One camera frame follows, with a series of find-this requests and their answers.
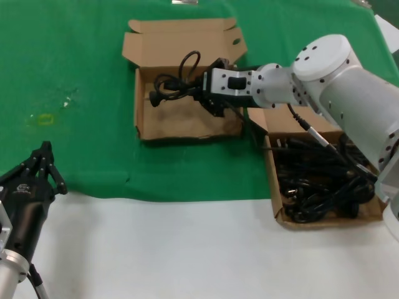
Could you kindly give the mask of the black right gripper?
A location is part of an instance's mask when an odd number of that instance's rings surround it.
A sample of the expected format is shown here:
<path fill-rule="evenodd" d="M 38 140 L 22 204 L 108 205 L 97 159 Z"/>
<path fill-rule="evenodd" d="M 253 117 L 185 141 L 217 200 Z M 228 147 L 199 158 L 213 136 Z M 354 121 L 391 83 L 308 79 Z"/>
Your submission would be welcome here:
<path fill-rule="evenodd" d="M 228 59 L 218 58 L 208 67 L 208 71 L 212 71 L 213 69 L 235 70 L 235 66 L 231 65 Z M 193 96 L 194 101 L 199 102 L 199 104 L 212 116 L 223 118 L 224 105 L 218 101 L 214 101 L 207 95 L 203 95 L 203 86 L 204 75 L 201 74 L 195 78 L 196 95 Z"/>

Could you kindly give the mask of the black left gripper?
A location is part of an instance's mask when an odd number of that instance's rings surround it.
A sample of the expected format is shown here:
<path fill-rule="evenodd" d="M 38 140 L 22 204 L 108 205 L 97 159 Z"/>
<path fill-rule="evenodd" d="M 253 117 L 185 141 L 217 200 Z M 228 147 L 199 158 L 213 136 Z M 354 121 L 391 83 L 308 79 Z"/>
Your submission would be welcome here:
<path fill-rule="evenodd" d="M 53 189 L 48 176 L 55 183 L 55 195 L 68 193 L 65 180 L 54 161 L 51 142 L 43 141 L 41 147 L 32 151 L 23 162 L 22 174 L 28 176 L 10 172 L 1 176 L 1 186 L 5 189 L 1 199 L 12 224 L 6 248 L 25 259 L 33 258 L 53 202 Z"/>

